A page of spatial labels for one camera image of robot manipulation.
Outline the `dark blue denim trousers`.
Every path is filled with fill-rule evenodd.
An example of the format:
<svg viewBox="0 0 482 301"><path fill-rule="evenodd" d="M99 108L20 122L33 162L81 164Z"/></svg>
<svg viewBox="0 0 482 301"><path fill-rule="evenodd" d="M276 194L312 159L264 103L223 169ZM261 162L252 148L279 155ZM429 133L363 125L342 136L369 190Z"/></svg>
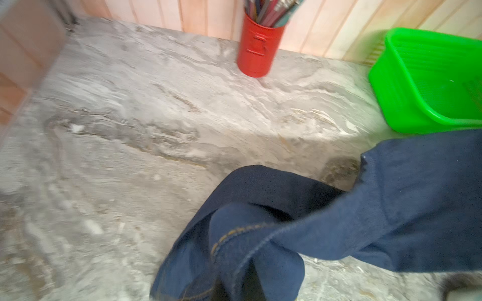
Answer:
<svg viewBox="0 0 482 301"><path fill-rule="evenodd" d="M261 165L231 172L161 264L153 300L294 300L303 256L392 272L481 269L481 131L392 139L351 191Z"/></svg>

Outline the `green plastic basket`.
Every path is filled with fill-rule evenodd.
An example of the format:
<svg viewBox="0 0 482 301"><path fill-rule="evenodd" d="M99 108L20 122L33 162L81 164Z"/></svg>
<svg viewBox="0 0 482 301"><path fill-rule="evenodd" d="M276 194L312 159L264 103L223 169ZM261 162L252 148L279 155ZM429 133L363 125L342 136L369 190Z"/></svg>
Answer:
<svg viewBox="0 0 482 301"><path fill-rule="evenodd" d="M394 28L369 71L388 125L403 134L481 128L481 41Z"/></svg>

